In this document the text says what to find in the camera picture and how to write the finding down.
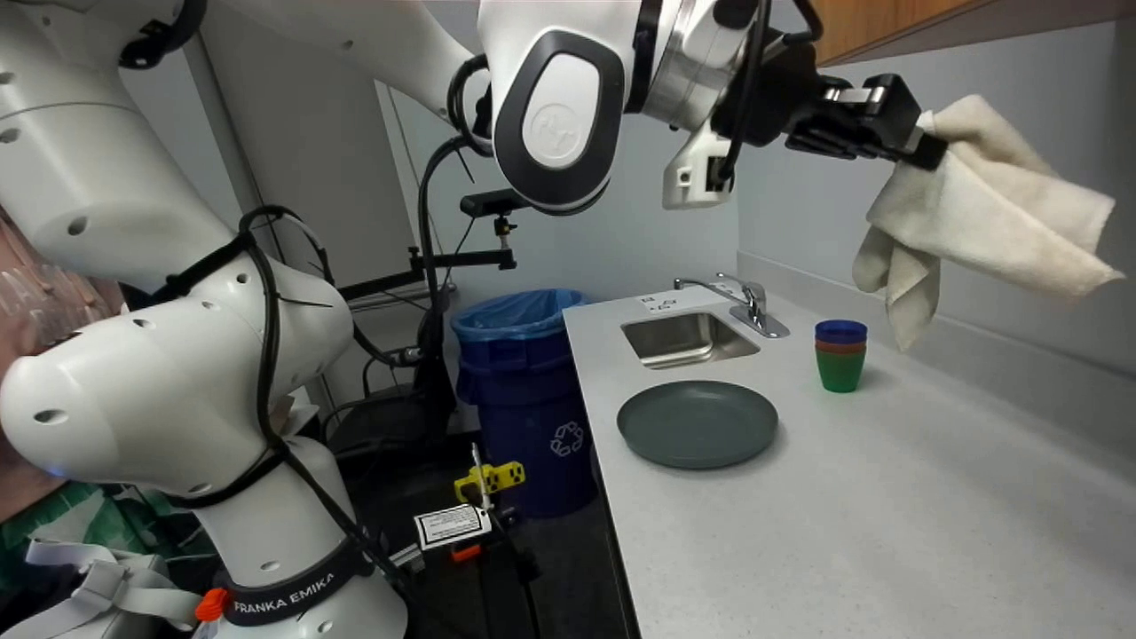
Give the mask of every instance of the countertop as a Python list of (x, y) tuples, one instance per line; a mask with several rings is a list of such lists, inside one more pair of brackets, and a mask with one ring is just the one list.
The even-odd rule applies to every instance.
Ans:
[[(709, 310), (754, 359), (645, 370), (622, 323)], [(568, 314), (633, 602), (645, 639), (1131, 639), (1136, 479), (1047, 423), (871, 346), (860, 394), (825, 394), (817, 316), (762, 341), (705, 290)], [(670, 380), (743, 383), (778, 446), (729, 472), (638, 460), (618, 407)]]

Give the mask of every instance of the trash can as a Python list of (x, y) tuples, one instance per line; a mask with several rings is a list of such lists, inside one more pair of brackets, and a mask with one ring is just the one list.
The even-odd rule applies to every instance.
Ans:
[(522, 460), (526, 520), (560, 520), (587, 508), (594, 488), (594, 436), (587, 426), (564, 310), (578, 290), (522, 290), (458, 316), (458, 394), (479, 407), (487, 460)]

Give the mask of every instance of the towel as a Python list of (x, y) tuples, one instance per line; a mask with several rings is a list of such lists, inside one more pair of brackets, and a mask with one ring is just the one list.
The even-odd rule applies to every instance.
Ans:
[(918, 128), (951, 146), (937, 172), (896, 166), (852, 266), (854, 289), (883, 290), (900, 347), (918, 346), (937, 314), (939, 259), (1049, 297), (1122, 281), (1098, 259), (1115, 198), (1053, 178), (988, 99), (923, 115)]

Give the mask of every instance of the gray plate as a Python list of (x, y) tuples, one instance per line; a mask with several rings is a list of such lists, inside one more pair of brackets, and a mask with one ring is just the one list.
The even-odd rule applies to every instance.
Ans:
[(746, 386), (692, 380), (634, 394), (618, 430), (652, 466), (709, 472), (770, 452), (778, 407)]

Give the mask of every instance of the green cup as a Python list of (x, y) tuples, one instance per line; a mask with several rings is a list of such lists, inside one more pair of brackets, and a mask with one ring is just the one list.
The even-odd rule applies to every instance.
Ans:
[(829, 394), (854, 394), (866, 359), (866, 325), (854, 321), (817, 323), (817, 370)]

